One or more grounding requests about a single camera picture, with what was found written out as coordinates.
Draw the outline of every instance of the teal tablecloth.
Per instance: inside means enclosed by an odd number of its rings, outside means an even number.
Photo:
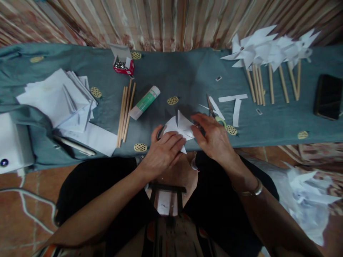
[[[243,69],[232,68],[234,61],[221,60],[228,50],[213,51],[210,48],[190,52],[144,52],[143,58],[135,60],[134,82],[136,94],[134,104],[156,85],[160,96],[134,121],[131,119],[128,140],[116,149],[114,156],[135,156],[136,143],[150,144],[154,127],[165,124],[180,110],[187,118],[195,112],[208,111],[206,94],[216,101],[226,123],[232,125],[234,101],[219,103],[218,97],[248,94],[242,100],[239,116],[239,137],[229,136],[234,147],[288,145],[314,142],[342,142],[343,120],[330,121],[313,114],[317,80],[320,74],[343,78],[343,46],[316,47],[311,56],[312,63],[302,61],[300,100],[295,101],[288,75],[283,64],[290,103],[286,104],[279,72],[273,76],[275,104],[270,103],[268,71],[262,68],[266,106],[253,103],[246,74]],[[44,59],[31,63],[30,59]],[[21,44],[0,49],[0,112],[11,111],[16,122],[29,125],[33,150],[36,156],[35,169],[67,166],[89,157],[58,144],[52,139],[50,121],[40,111],[18,105],[15,96],[24,92],[24,85],[47,78],[55,70],[72,70],[78,76],[88,76],[91,87],[97,87],[103,95],[94,110],[91,122],[117,134],[123,86],[129,84],[129,76],[117,74],[113,68],[113,54],[109,49],[62,44]],[[170,97],[179,97],[175,105],[168,105]],[[259,108],[263,115],[258,115]],[[308,131],[306,139],[299,140],[300,131]],[[198,150],[195,140],[189,140],[186,150]],[[94,158],[103,157],[98,153]]]

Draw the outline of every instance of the person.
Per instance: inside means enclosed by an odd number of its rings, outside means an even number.
[[[176,132],[134,158],[95,159],[78,165],[57,202],[57,231],[38,256],[322,256],[278,202],[271,178],[237,155],[225,128],[204,114],[192,116],[202,149],[198,185],[182,214],[161,217],[144,187],[180,159],[186,140]]]

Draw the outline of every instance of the bracelet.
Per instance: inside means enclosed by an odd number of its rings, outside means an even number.
[[[262,182],[258,178],[256,178],[256,179],[257,179],[258,185],[257,185],[257,188],[254,191],[252,191],[252,192],[250,192],[250,191],[238,192],[233,187],[233,185],[231,185],[232,189],[233,189],[233,191],[235,191],[237,194],[239,194],[241,196],[253,196],[253,195],[257,196],[257,195],[259,195],[262,192],[263,184],[262,184]]]

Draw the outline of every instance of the finger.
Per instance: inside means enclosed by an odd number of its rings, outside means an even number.
[[[178,153],[177,155],[176,155],[176,157],[174,158],[174,160],[171,162],[171,164],[170,164],[170,167],[173,167],[177,162],[178,162],[178,160],[181,158],[181,156],[183,155],[184,153]]]
[[[200,130],[196,126],[191,126],[190,127],[193,131],[193,136],[196,138],[198,145],[200,146],[201,149],[206,146],[207,140],[203,136],[203,134],[200,132]]]
[[[191,116],[193,120],[198,122],[205,131],[209,130],[211,125],[215,124],[216,120],[213,117],[204,114],[195,114]]]
[[[154,131],[152,132],[151,134],[151,143],[156,143],[157,142],[157,135],[158,135],[158,132],[160,131],[160,129],[162,128],[163,126],[162,125],[158,125]]]
[[[182,147],[185,145],[185,143],[186,143],[186,139],[185,138],[183,138],[183,139],[180,139],[179,141],[177,141],[175,144],[174,144],[174,146],[171,148],[171,153],[173,154],[173,155],[177,155],[178,154],[178,152],[180,152],[180,150],[182,149]]]
[[[180,139],[182,139],[182,135],[174,135],[170,137],[170,139],[165,143],[167,149],[171,149]]]
[[[167,133],[165,133],[161,139],[160,139],[160,143],[164,144],[166,143],[172,136],[176,135],[177,132],[176,131],[169,131]]]

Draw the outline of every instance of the cable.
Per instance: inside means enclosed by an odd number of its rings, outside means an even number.
[[[24,213],[30,217],[31,219],[33,219],[35,222],[37,222],[46,232],[50,233],[50,234],[53,234],[54,232],[50,229],[48,229],[39,219],[37,219],[35,216],[33,216],[31,213],[28,212],[27,208],[26,208],[26,200],[25,200],[25,197],[24,195],[27,195],[27,196],[30,196],[38,201],[41,201],[43,203],[47,203],[51,206],[52,208],[52,212],[51,212],[51,221],[52,223],[54,224],[55,227],[56,224],[55,224],[55,220],[54,220],[54,217],[55,217],[55,213],[56,213],[56,205],[53,201],[51,200],[48,200],[48,199],[45,199],[39,195],[36,195],[35,193],[32,193],[26,189],[23,189],[23,185],[25,183],[25,173],[23,173],[22,171],[21,172],[18,172],[18,176],[21,177],[21,183],[20,183],[20,186],[19,188],[17,187],[10,187],[10,188],[3,188],[3,189],[0,189],[0,193],[1,192],[18,192],[19,195],[20,195],[20,198],[21,198],[21,203],[23,205],[23,211]]]

